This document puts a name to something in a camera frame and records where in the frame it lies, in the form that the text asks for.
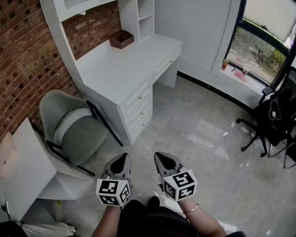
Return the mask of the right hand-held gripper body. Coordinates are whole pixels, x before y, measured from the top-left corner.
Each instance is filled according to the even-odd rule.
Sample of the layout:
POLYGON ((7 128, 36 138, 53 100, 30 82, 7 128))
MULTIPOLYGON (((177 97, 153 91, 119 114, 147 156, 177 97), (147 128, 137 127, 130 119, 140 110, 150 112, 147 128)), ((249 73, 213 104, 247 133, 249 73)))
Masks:
POLYGON ((167 198, 181 201, 195 195, 197 180, 191 169, 180 169, 178 173, 162 179, 162 188, 167 198))

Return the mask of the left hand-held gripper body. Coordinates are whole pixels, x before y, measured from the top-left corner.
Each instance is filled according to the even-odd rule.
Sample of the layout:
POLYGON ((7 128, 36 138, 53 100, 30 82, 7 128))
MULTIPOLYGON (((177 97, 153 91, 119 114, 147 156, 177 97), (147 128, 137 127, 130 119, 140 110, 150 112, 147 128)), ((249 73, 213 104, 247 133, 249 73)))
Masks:
POLYGON ((96 195, 103 205, 123 206, 132 192, 131 176, 102 174, 97 180, 96 195))

